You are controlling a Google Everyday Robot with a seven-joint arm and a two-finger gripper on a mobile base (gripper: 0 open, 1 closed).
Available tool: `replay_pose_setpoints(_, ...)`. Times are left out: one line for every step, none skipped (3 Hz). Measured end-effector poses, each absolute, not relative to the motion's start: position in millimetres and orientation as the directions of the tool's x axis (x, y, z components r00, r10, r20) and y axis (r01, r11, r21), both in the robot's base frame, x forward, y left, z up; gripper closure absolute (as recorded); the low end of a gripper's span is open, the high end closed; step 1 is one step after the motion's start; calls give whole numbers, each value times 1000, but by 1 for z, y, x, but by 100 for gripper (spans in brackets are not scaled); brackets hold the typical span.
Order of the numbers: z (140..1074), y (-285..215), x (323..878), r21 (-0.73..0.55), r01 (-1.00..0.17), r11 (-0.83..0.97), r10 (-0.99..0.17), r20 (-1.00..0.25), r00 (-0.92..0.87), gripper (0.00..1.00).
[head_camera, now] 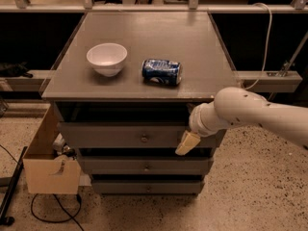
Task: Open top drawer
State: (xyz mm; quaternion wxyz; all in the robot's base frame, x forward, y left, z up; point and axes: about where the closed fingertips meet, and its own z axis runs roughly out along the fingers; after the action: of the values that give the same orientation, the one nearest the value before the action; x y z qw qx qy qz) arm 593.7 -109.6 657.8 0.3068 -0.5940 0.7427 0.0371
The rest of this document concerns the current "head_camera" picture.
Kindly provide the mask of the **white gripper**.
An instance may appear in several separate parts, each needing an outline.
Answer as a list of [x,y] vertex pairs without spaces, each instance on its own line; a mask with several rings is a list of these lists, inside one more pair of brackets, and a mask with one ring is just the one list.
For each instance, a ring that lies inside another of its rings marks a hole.
[[185,131],[175,153],[183,156],[200,143],[200,137],[209,137],[225,128],[225,121],[218,117],[214,103],[203,103],[192,109],[189,118],[192,132]]

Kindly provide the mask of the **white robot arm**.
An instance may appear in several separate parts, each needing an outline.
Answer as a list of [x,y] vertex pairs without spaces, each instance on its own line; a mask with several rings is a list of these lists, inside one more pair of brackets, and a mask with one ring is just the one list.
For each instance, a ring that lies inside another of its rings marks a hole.
[[308,148],[308,109],[269,102],[263,96],[240,88],[220,90],[211,103],[195,106],[177,146],[177,155],[186,155],[202,138],[235,127],[260,126],[287,141]]

